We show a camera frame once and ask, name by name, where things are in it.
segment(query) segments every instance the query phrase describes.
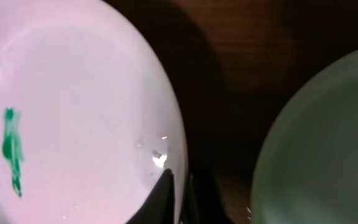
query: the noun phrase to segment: black object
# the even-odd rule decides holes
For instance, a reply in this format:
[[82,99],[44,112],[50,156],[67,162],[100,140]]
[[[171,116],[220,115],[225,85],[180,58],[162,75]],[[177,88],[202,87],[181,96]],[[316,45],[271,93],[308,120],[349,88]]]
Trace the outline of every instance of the black object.
[[233,224],[224,212],[219,189],[211,172],[190,174],[183,224]]
[[174,209],[173,174],[166,169],[143,206],[127,224],[173,224]]

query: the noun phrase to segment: wooden table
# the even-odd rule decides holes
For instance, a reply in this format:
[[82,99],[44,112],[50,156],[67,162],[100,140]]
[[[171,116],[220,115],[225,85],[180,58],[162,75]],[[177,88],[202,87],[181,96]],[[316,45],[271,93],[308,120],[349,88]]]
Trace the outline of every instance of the wooden table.
[[305,82],[358,49],[358,0],[109,3],[140,30],[168,73],[191,168],[215,167],[229,216],[247,223],[249,184],[267,131]]

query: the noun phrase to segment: green bowl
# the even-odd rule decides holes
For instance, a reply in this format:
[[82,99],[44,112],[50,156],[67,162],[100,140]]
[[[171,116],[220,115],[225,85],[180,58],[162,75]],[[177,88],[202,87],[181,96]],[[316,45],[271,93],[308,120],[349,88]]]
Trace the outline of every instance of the green bowl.
[[284,107],[260,153],[254,224],[358,223],[358,51]]

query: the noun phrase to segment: table surface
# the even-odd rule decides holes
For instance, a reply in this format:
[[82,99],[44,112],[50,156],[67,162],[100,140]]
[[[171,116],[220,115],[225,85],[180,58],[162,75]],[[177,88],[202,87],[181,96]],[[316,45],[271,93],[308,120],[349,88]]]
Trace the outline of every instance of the table surface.
[[234,223],[290,97],[358,49],[358,0],[107,0],[144,35],[177,94],[192,169],[216,170]]

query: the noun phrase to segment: green stain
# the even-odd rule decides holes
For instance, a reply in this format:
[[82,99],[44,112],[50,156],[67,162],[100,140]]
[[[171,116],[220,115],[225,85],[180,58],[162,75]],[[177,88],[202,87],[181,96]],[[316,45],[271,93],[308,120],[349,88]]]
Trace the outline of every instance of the green stain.
[[9,161],[12,170],[12,186],[16,194],[22,196],[20,184],[20,162],[24,160],[22,144],[19,136],[20,114],[13,108],[5,109],[4,116],[4,142],[2,143],[2,154]]

